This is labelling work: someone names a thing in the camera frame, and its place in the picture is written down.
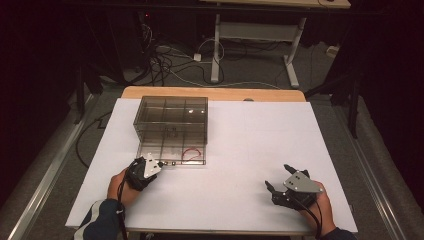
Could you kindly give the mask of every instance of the transparent acrylic box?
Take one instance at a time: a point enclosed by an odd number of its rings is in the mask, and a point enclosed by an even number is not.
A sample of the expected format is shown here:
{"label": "transparent acrylic box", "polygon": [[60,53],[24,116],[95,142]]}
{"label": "transparent acrylic box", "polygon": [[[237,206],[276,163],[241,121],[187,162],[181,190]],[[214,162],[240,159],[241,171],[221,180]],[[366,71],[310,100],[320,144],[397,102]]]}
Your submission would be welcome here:
{"label": "transparent acrylic box", "polygon": [[134,127],[137,157],[152,156],[168,165],[206,164],[208,98],[144,96]]}

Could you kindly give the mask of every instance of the person's arm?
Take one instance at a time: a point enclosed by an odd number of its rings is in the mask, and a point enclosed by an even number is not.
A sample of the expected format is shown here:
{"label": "person's arm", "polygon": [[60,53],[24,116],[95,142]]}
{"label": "person's arm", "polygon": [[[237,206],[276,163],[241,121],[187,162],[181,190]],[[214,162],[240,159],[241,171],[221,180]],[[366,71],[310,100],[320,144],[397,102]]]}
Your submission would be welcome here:
{"label": "person's arm", "polygon": [[[125,177],[126,169],[112,177],[109,183],[107,199],[97,201],[91,206],[80,228],[75,232],[75,240],[116,239],[120,232],[118,207],[118,189]],[[140,194],[125,182],[121,202],[125,207],[131,205]]]}
{"label": "person's arm", "polygon": [[[321,193],[317,194],[316,203],[309,207],[309,210],[317,217],[318,221],[321,222],[322,218],[322,229],[321,240],[356,240],[355,236],[346,230],[339,229],[333,220],[333,211],[331,208],[331,202],[328,198],[327,192],[324,185],[320,182],[316,182],[320,188],[323,189]],[[317,224],[313,217],[306,211],[302,210],[299,213],[306,218],[308,224],[317,231]]]}

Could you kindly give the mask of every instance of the dark sleeve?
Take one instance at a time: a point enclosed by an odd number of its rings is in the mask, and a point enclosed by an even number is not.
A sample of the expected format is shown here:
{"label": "dark sleeve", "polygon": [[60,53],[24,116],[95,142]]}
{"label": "dark sleeve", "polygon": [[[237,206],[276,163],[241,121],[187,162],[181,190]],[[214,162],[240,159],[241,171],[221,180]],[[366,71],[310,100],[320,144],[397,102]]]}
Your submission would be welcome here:
{"label": "dark sleeve", "polygon": [[114,199],[95,202],[75,232],[74,240],[116,240],[120,231],[117,206]]}
{"label": "dark sleeve", "polygon": [[356,237],[347,230],[336,228],[327,233],[321,240],[356,240]]}

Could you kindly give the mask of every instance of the black cable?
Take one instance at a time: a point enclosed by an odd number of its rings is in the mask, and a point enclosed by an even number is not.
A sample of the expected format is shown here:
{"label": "black cable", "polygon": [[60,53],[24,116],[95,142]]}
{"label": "black cable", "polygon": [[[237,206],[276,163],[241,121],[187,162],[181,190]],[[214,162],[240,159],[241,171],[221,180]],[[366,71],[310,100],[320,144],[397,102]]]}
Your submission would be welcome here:
{"label": "black cable", "polygon": [[96,118],[96,119],[94,119],[94,121],[93,122],[91,122],[86,128],[84,128],[82,131],[81,131],[81,134],[78,136],[78,138],[77,138],[77,140],[76,140],[76,143],[75,143],[75,152],[76,152],[76,154],[77,154],[77,157],[78,157],[78,159],[79,159],[79,161],[82,163],[82,165],[84,165],[86,168],[88,168],[89,167],[89,165],[87,164],[87,163],[85,163],[85,161],[82,159],[82,157],[81,157],[81,154],[80,154],[80,152],[79,152],[79,143],[80,143],[80,140],[81,140],[81,137],[84,135],[84,133],[91,127],[91,126],[93,126],[96,122],[99,122],[99,125],[98,125],[98,129],[104,129],[104,127],[100,127],[101,126],[101,124],[102,124],[102,121],[103,121],[103,118],[104,117],[106,117],[107,115],[109,115],[109,114],[111,114],[112,112],[110,111],[110,112],[107,112],[107,113],[105,113],[105,114],[103,114],[103,115],[101,115],[100,117],[98,117],[98,118]]}

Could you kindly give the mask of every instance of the white table surface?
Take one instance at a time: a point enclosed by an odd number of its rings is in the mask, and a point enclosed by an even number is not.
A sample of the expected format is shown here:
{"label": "white table surface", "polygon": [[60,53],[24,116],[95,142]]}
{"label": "white table surface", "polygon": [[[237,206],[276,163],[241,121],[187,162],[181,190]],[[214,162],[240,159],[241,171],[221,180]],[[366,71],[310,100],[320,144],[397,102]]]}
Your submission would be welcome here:
{"label": "white table surface", "polygon": [[[140,99],[118,99],[66,226],[78,227],[106,197],[111,176],[136,156],[133,127]],[[340,181],[309,103],[209,101],[206,165],[164,167],[127,209],[131,231],[307,235],[294,210],[275,206],[289,164],[323,182],[338,227],[357,232]]]}

